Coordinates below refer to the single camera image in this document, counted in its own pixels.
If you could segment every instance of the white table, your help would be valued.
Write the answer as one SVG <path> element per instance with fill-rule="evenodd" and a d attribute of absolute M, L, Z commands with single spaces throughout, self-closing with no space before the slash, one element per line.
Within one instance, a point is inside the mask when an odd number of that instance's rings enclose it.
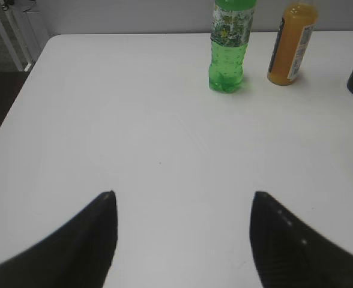
<path fill-rule="evenodd" d="M 314 33 L 287 87 L 275 37 L 251 36 L 234 95 L 208 88 L 208 34 L 51 39 L 0 129 L 0 262 L 110 189 L 105 287 L 261 287 L 256 190 L 353 253 L 353 32 Z"/>

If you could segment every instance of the orange bottle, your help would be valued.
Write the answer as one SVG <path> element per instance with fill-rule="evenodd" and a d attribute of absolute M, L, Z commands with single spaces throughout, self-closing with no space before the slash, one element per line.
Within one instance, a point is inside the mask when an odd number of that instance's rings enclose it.
<path fill-rule="evenodd" d="M 312 0 L 298 0 L 286 8 L 268 68 L 271 82 L 290 85 L 295 81 L 317 18 Z"/>

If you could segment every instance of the green bottle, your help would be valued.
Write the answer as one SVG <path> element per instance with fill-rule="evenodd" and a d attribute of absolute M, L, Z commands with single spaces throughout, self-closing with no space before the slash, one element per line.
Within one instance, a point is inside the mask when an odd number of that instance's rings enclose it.
<path fill-rule="evenodd" d="M 243 79 L 243 59 L 256 0 L 215 0 L 211 31 L 210 88 L 231 93 Z"/>

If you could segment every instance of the wall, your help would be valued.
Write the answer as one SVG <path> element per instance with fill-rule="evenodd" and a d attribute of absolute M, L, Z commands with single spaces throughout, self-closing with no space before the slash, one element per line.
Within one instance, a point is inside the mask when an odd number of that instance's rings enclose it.
<path fill-rule="evenodd" d="M 52 34 L 208 32 L 214 0 L 37 0 Z M 318 0 L 318 30 L 353 30 L 353 0 Z M 254 31 L 275 31 L 287 0 L 259 0 Z"/>

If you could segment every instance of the bottle label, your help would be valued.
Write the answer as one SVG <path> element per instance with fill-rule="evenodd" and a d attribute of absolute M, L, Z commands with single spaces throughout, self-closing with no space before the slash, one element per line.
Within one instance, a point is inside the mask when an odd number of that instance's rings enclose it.
<path fill-rule="evenodd" d="M 314 25 L 309 25 L 303 27 L 301 38 L 297 49 L 294 54 L 294 59 L 292 60 L 291 69 L 287 79 L 293 81 L 298 76 L 299 68 L 301 67 L 304 52 L 306 51 L 307 45 L 309 45 L 311 34 L 314 30 Z"/>
<path fill-rule="evenodd" d="M 240 47 L 249 42 L 254 8 L 232 11 L 214 7 L 211 40 L 225 47 Z"/>
<path fill-rule="evenodd" d="M 268 67 L 269 72 L 271 72 L 271 70 L 273 69 L 284 27 L 285 27 L 285 20 L 284 20 L 284 18 L 282 18 L 282 21 L 280 22 L 280 26 L 279 26 L 277 40 L 275 41 L 275 46 L 274 46 L 274 50 L 273 50 L 273 55 L 271 57 L 270 66 Z"/>

